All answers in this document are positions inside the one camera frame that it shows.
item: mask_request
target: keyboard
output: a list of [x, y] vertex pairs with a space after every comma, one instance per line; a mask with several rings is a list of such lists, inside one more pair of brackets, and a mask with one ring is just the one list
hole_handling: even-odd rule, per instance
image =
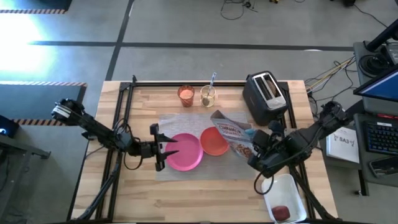
[[398, 127], [366, 123], [369, 152], [398, 155]]

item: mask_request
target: red food item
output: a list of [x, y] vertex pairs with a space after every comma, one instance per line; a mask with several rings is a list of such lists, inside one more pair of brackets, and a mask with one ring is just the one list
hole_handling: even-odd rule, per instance
[[290, 212], [286, 206], [276, 206], [271, 211], [277, 221], [285, 221], [290, 218]]

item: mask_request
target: pink plate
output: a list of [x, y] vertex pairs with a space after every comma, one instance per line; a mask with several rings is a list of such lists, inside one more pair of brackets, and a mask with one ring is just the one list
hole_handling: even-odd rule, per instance
[[168, 165], [179, 171], [195, 168], [203, 157], [199, 139], [188, 133], [178, 134], [173, 139], [178, 142], [168, 142], [165, 151], [179, 150], [179, 152], [167, 157]]

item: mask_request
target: orange plate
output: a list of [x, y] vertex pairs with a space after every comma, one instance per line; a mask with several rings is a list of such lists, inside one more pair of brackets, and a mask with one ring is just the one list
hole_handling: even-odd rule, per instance
[[208, 128], [201, 133], [200, 144], [204, 152], [211, 156], [220, 156], [228, 150], [228, 143], [216, 127]]

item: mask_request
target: orange striped tape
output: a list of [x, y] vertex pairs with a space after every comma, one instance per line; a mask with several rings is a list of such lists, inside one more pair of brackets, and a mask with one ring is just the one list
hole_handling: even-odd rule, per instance
[[65, 126], [63, 123], [54, 119], [11, 119], [19, 125], [38, 125], [38, 126]]
[[1, 81], [0, 85], [57, 85], [57, 86], [85, 86], [84, 82], [20, 82], [20, 81]]
[[0, 13], [16, 14], [64, 14], [64, 9], [0, 9]]

